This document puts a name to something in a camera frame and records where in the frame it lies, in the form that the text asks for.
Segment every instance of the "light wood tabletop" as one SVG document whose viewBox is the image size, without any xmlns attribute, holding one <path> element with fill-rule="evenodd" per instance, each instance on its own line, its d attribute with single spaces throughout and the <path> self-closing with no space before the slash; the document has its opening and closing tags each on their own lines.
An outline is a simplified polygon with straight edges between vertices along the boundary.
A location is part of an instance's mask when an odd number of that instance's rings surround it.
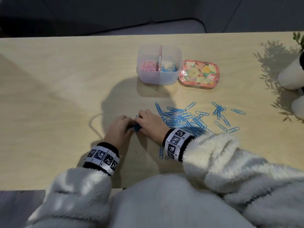
<svg viewBox="0 0 304 228">
<path fill-rule="evenodd" d="M 218 86 L 202 90 L 148 86 L 138 79 L 136 57 L 143 44 L 176 45 L 183 59 L 214 62 Z M 155 102 L 212 113 L 212 101 L 227 108 L 238 126 L 241 148 L 271 162 L 304 170 L 304 124 L 291 112 L 297 92 L 276 76 L 298 56 L 292 32 L 130 35 L 0 39 L 0 190 L 45 189 L 60 172 L 80 166 L 111 121 Z M 246 115 L 231 111 L 236 108 Z M 204 122 L 223 132 L 212 114 Z M 160 160 L 159 148 L 134 135 L 112 177 L 128 187 L 182 165 Z"/>
</svg>

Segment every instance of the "sleeve cuff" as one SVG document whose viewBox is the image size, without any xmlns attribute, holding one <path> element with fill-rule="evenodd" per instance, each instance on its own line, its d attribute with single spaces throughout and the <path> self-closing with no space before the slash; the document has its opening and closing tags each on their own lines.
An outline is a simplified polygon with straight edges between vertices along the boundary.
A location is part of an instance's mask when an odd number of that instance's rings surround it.
<svg viewBox="0 0 304 228">
<path fill-rule="evenodd" d="M 174 131 L 175 129 L 170 129 L 167 134 L 165 135 L 165 138 L 163 139 L 163 147 L 165 147 L 166 145 L 166 140 L 167 138 L 169 137 L 169 135 Z M 183 160 L 183 155 L 184 155 L 184 151 L 185 149 L 187 148 L 188 144 L 194 139 L 195 137 L 193 135 L 190 135 L 185 141 L 184 143 L 181 145 L 180 147 L 180 152 L 179 152 L 179 155 L 178 155 L 178 161 L 179 162 L 182 162 Z"/>
<path fill-rule="evenodd" d="M 118 155 L 118 149 L 115 146 L 107 142 L 100 142 L 97 146 L 93 146 L 82 167 L 102 171 L 112 176 L 119 163 Z"/>
</svg>

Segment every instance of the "floral pattern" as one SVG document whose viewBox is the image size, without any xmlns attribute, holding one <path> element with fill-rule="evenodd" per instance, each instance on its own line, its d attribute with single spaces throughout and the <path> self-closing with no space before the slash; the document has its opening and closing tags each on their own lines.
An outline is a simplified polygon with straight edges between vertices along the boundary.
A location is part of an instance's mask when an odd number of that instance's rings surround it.
<svg viewBox="0 0 304 228">
<path fill-rule="evenodd" d="M 178 80 L 185 86 L 212 89 L 218 84 L 219 68 L 210 62 L 185 60 Z"/>
</svg>

